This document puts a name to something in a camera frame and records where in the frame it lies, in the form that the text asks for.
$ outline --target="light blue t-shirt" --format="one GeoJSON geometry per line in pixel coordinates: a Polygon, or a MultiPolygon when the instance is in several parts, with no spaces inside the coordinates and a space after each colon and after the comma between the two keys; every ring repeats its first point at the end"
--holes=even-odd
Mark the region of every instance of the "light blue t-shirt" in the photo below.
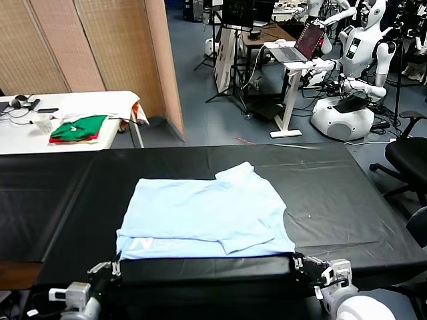
{"type": "Polygon", "coordinates": [[[294,252],[285,208],[248,162],[211,181],[140,179],[117,230],[117,252],[121,259],[294,252]]]}

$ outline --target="folded green shirt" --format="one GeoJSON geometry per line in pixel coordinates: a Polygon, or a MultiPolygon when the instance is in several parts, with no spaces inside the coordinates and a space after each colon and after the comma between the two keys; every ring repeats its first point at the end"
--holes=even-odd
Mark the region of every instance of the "folded green shirt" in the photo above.
{"type": "Polygon", "coordinates": [[[80,141],[95,135],[101,129],[106,115],[94,115],[72,123],[63,123],[51,134],[51,138],[62,141],[80,141]]]}

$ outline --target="black tablecloth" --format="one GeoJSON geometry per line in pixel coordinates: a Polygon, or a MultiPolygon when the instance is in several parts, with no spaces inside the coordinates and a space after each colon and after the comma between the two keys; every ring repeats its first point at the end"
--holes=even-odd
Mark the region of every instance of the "black tablecloth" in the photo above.
{"type": "MultiPolygon", "coordinates": [[[[23,216],[31,212],[50,221],[55,213],[69,210],[47,254],[39,286],[86,281],[90,267],[113,257],[115,231],[139,178],[214,179],[218,171],[244,161],[272,183],[288,206],[284,223],[297,250],[322,259],[349,259],[359,288],[399,283],[427,268],[427,255],[340,143],[105,150],[0,159],[2,177],[7,177],[10,165],[15,173],[10,170],[8,181],[16,175],[22,178],[18,189],[9,190],[16,199],[24,199],[23,216]],[[40,194],[30,196],[27,190],[40,194]],[[75,199],[66,201],[69,194],[75,199]]],[[[17,202],[14,212],[19,210],[17,202]]],[[[27,224],[33,228],[43,223],[27,219],[27,224]]],[[[288,263],[285,256],[124,261],[122,287],[137,300],[141,296],[134,295],[135,290],[145,288],[143,298],[157,302],[177,297],[193,302],[236,295],[250,298],[282,294],[284,288],[294,293],[297,283],[288,263]]]]}
{"type": "Polygon", "coordinates": [[[0,261],[42,262],[94,155],[0,156],[0,261]]]}

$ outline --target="wooden partition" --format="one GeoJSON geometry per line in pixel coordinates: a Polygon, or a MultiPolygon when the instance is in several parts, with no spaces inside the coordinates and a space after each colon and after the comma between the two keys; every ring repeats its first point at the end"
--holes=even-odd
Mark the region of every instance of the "wooden partition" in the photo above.
{"type": "Polygon", "coordinates": [[[130,90],[184,138],[163,0],[2,0],[7,95],[130,90]]]}
{"type": "Polygon", "coordinates": [[[105,86],[73,0],[30,0],[40,29],[72,92],[104,91],[105,86]]]}
{"type": "Polygon", "coordinates": [[[165,5],[163,1],[160,0],[144,1],[149,21],[151,40],[155,52],[157,70],[160,76],[161,90],[163,91],[163,98],[165,100],[166,117],[181,133],[183,139],[185,139],[181,103],[179,101],[165,5]]]}
{"type": "Polygon", "coordinates": [[[23,0],[0,1],[0,88],[6,95],[69,92],[23,0]]]}

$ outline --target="gray floor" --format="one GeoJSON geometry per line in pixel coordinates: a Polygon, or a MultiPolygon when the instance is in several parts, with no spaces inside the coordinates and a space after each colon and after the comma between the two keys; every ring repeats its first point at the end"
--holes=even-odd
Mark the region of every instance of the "gray floor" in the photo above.
{"type": "MultiPolygon", "coordinates": [[[[205,100],[216,94],[216,86],[212,77],[212,69],[202,66],[196,72],[193,68],[203,59],[204,41],[211,37],[211,29],[208,27],[203,32],[201,23],[183,21],[181,11],[167,13],[169,32],[173,48],[173,58],[177,75],[181,108],[186,130],[185,142],[179,140],[169,129],[163,119],[150,119],[149,127],[142,127],[141,134],[145,147],[184,147],[199,145],[237,145],[242,140],[252,143],[314,143],[330,142],[320,135],[311,125],[309,117],[292,117],[290,128],[300,129],[301,137],[283,139],[270,138],[270,131],[276,130],[273,123],[265,123],[258,119],[245,120],[241,111],[227,98],[218,98],[212,103],[205,100]]],[[[256,77],[262,75],[260,86],[265,92],[280,90],[282,85],[283,70],[279,65],[271,65],[264,68],[262,73],[256,72],[256,77]]],[[[394,108],[396,90],[389,87],[386,106],[394,108]]],[[[427,113],[427,103],[424,102],[424,87],[406,87],[402,89],[400,98],[400,111],[415,110],[427,113]]],[[[296,107],[305,107],[311,100],[298,97],[296,107]]],[[[413,135],[427,137],[427,121],[417,124],[413,135]]],[[[379,136],[369,135],[364,141],[389,141],[391,134],[379,136]]],[[[349,152],[357,160],[364,170],[379,188],[381,192],[391,190],[400,185],[388,176],[381,173],[371,173],[368,170],[370,163],[379,162],[388,165],[384,157],[386,144],[371,145],[347,145],[349,152]]],[[[113,148],[132,148],[129,133],[117,135],[113,142],[113,148]]],[[[411,193],[395,197],[394,205],[403,204],[409,212],[415,212],[418,201],[411,193]]],[[[397,319],[415,319],[415,315],[408,299],[396,293],[387,291],[372,291],[369,293],[385,302],[396,315],[397,319]]]]}

